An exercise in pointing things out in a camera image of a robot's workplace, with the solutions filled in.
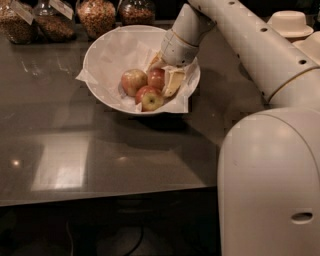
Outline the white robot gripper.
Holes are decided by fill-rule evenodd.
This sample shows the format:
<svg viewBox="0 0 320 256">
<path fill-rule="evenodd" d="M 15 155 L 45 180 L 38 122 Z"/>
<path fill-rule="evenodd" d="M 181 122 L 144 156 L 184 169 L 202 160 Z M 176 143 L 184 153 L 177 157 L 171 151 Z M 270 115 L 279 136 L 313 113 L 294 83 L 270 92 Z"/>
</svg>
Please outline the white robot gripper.
<svg viewBox="0 0 320 256">
<path fill-rule="evenodd" d="M 146 72 L 155 68 L 165 68 L 165 85 L 162 89 L 164 97 L 172 97 L 180 88 L 185 78 L 185 70 L 173 66 L 183 67 L 191 64 L 199 51 L 199 46 L 191 44 L 181 38 L 173 29 L 166 31 L 161 42 L 160 52 L 150 61 Z"/>
</svg>

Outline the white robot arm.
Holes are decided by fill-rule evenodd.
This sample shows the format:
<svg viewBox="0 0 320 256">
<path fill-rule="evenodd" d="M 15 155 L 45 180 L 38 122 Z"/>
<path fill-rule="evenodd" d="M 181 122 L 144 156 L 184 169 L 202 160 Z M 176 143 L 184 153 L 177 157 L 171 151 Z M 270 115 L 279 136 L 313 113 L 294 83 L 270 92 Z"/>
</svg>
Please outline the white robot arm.
<svg viewBox="0 0 320 256">
<path fill-rule="evenodd" d="M 222 256 L 320 256 L 320 68 L 239 0 L 187 0 L 161 62 L 191 63 L 213 26 L 269 105 L 220 149 Z"/>
</svg>

